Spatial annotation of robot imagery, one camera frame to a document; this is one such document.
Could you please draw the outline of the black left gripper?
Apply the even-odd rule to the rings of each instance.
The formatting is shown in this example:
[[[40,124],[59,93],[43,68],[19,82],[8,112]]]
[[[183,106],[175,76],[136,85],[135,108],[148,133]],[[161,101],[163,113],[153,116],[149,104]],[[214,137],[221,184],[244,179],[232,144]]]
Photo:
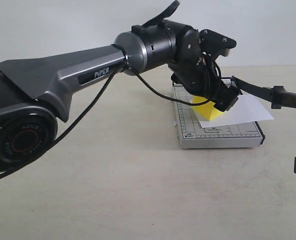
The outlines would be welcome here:
[[[168,67],[173,71],[173,82],[183,85],[191,95],[215,100],[214,107],[221,112],[228,111],[243,94],[237,86],[224,84],[217,63],[208,54],[192,61],[170,62]]]

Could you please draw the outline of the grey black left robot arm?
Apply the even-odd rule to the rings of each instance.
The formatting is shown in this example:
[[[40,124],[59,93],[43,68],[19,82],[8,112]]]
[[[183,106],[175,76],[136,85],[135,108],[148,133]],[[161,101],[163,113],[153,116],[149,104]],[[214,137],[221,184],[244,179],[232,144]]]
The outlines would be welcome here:
[[[221,111],[237,100],[221,81],[216,58],[236,41],[169,20],[134,25],[111,45],[0,62],[0,172],[38,159],[69,119],[73,94],[117,73],[137,75],[168,65],[171,80],[213,100]]]

